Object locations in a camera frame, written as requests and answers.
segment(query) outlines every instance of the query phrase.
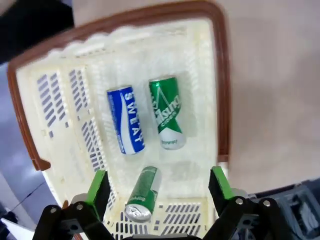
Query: screw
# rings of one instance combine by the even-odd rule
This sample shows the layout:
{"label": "screw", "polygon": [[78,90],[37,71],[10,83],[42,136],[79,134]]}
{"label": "screw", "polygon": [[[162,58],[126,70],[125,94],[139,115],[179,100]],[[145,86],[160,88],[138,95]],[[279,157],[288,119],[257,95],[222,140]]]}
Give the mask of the screw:
{"label": "screw", "polygon": [[237,204],[239,204],[239,205],[244,204],[244,201],[243,201],[241,198],[237,198],[237,199],[235,200],[235,202],[236,202]]}
{"label": "screw", "polygon": [[263,201],[263,205],[265,205],[266,207],[270,207],[270,202],[268,200]]}
{"label": "screw", "polygon": [[78,206],[76,206],[76,209],[77,210],[81,210],[81,209],[83,209],[84,208],[84,206],[82,205],[82,204],[79,204]]}

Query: can lid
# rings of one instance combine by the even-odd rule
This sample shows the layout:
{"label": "can lid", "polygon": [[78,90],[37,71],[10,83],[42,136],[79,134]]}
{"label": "can lid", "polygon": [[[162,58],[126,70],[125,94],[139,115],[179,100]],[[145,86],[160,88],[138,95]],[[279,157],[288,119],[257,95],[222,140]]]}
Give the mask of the can lid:
{"label": "can lid", "polygon": [[124,214],[129,220],[136,223],[145,223],[151,218],[150,210],[139,204],[129,204],[125,206]]}
{"label": "can lid", "polygon": [[158,82],[158,81],[162,81],[162,80],[167,80],[167,79],[171,79],[171,78],[176,78],[176,76],[174,75],[164,75],[164,76],[160,76],[160,77],[157,77],[157,78],[153,78],[153,79],[150,79],[149,82]]}
{"label": "can lid", "polygon": [[113,92],[113,91],[117,91],[117,90],[122,90],[122,89],[126,89],[126,88],[132,88],[132,85],[121,85],[121,86],[115,86],[112,88],[107,89],[107,92]]}

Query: can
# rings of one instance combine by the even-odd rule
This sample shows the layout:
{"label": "can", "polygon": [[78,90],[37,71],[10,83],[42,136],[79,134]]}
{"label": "can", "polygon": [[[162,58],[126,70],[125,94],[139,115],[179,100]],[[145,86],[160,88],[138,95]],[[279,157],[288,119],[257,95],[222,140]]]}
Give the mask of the can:
{"label": "can", "polygon": [[154,166],[146,166],[134,186],[125,206],[124,213],[128,219],[137,223],[150,220],[162,180],[160,170]]}
{"label": "can", "polygon": [[134,90],[131,85],[107,90],[116,137],[123,154],[136,154],[145,148]]}
{"label": "can", "polygon": [[161,146],[167,150],[182,148],[186,137],[179,119],[181,99],[177,78],[167,76],[149,80],[149,89]]}

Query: plastic basket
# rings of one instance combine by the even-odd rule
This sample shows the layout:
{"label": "plastic basket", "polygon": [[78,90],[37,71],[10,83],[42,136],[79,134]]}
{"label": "plastic basket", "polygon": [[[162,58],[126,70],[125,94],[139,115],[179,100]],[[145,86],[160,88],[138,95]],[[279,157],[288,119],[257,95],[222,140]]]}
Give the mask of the plastic basket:
{"label": "plastic basket", "polygon": [[[210,168],[229,154],[229,64],[223,14],[183,2],[121,13],[62,33],[11,61],[9,87],[20,129],[58,204],[87,192],[108,171],[104,223],[115,239],[132,234],[203,237],[213,223]],[[176,75],[186,145],[159,143],[148,79]],[[131,84],[145,141],[120,152],[106,90]],[[149,222],[129,221],[125,203],[146,165],[163,178]]]}

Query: black cable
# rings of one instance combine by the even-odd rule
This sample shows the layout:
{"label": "black cable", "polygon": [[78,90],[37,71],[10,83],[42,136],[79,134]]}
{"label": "black cable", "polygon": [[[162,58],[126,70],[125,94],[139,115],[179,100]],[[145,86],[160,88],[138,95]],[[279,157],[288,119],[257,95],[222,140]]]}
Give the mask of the black cable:
{"label": "black cable", "polygon": [[[37,186],[32,192],[30,192],[24,199],[22,199],[22,201],[20,201],[13,209],[10,210],[10,212],[13,212],[20,204],[22,204],[27,198],[29,198],[38,188],[40,188],[43,184],[45,184],[46,182],[44,181],[43,183],[41,183],[39,186]],[[3,214],[2,216],[0,216],[0,219],[2,219],[7,213]]]}

